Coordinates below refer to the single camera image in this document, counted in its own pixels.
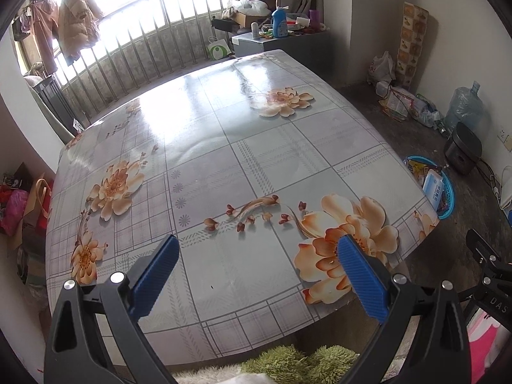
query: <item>blue gripper pad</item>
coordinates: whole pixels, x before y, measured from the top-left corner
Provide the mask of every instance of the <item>blue gripper pad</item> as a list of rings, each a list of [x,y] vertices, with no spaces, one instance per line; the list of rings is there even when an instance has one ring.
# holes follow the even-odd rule
[[[132,289],[131,317],[136,321],[149,315],[180,256],[180,243],[169,236],[160,246]]]
[[[351,236],[338,241],[338,259],[366,314],[383,324],[388,316],[388,291]]]

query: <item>blue detergent bottle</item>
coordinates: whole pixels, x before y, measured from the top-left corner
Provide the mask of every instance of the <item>blue detergent bottle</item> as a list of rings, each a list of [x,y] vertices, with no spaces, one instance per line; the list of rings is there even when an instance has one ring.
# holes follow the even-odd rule
[[[288,36],[288,25],[286,24],[286,12],[285,8],[288,7],[278,7],[273,13],[273,25],[272,25],[272,35],[273,37],[282,38]]]

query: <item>white plastic bag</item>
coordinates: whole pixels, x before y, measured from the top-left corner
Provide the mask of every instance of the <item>white plastic bag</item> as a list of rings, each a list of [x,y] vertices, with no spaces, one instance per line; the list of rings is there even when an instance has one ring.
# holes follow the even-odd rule
[[[395,68],[389,52],[385,51],[382,56],[375,56],[368,68],[367,81],[375,85],[379,81],[391,82],[393,79],[395,79]]]
[[[267,4],[260,0],[228,0],[227,8],[230,7],[246,16],[268,16],[270,14]]]

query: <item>metal screw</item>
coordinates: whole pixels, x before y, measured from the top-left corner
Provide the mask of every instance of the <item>metal screw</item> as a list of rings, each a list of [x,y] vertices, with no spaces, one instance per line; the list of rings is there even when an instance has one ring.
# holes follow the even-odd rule
[[[124,280],[124,274],[120,271],[116,271],[114,274],[110,276],[110,281],[112,283],[121,283]]]
[[[443,280],[443,282],[441,283],[441,286],[445,289],[445,290],[452,290],[453,289],[453,284],[450,280]]]
[[[396,283],[396,284],[405,284],[407,283],[407,277],[405,277],[403,274],[395,274],[393,276],[393,281]]]
[[[64,288],[65,288],[66,290],[71,290],[73,287],[75,287],[75,284],[76,284],[76,283],[75,283],[75,281],[74,281],[74,280],[66,280],[66,281],[64,282]]]

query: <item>metal railing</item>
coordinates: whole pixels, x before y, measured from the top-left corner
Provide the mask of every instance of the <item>metal railing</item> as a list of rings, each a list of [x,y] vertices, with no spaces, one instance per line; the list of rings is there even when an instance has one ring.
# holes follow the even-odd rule
[[[227,0],[135,0],[109,13],[100,41],[67,66],[60,51],[56,77],[75,110],[88,119],[144,84],[206,62],[211,27]],[[228,34],[220,36],[228,41]]]

